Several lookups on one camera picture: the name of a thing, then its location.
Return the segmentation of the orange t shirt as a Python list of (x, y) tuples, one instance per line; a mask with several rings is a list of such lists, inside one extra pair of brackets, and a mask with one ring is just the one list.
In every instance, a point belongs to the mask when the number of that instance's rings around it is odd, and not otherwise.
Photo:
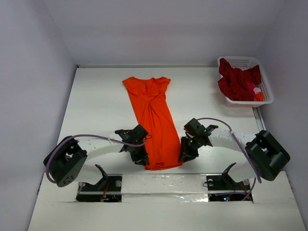
[(146, 170), (179, 167), (180, 139), (166, 102), (171, 80), (166, 77), (123, 80), (138, 123), (149, 133), (145, 149), (149, 163)]

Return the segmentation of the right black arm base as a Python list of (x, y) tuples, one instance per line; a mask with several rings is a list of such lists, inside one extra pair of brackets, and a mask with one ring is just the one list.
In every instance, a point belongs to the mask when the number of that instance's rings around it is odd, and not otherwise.
[(210, 202), (253, 201), (249, 180), (234, 182), (228, 175), (207, 175), (203, 187)]

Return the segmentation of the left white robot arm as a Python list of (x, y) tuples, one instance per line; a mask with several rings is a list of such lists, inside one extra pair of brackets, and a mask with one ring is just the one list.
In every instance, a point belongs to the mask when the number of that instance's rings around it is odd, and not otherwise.
[(65, 137), (43, 161), (47, 179), (58, 187), (77, 181), (93, 191), (102, 191), (108, 185), (108, 175), (99, 164), (87, 165), (87, 160), (126, 152), (133, 163), (149, 164), (145, 144), (151, 135), (141, 125), (134, 129), (117, 130), (115, 134), (120, 137), (119, 140), (92, 134)]

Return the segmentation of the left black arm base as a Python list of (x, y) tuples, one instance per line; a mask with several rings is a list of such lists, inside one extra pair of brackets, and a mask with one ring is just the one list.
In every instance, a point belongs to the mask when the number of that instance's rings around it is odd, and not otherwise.
[(103, 189), (97, 189), (89, 183), (80, 184), (76, 195), (78, 202), (106, 202), (115, 203), (122, 201), (122, 175), (111, 175)]

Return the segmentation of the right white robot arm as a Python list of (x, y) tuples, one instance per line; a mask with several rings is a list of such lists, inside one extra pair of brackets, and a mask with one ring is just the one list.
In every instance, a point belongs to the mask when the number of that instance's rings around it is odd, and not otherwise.
[(258, 181), (273, 181), (290, 161), (288, 152), (273, 135), (261, 130), (256, 134), (236, 133), (230, 126), (227, 130), (217, 125), (205, 127), (199, 119), (191, 119), (181, 138), (179, 161), (192, 161), (199, 156), (201, 147), (222, 147), (244, 154), (246, 161), (230, 164), (221, 177), (222, 185), (232, 189), (239, 182), (255, 178)]

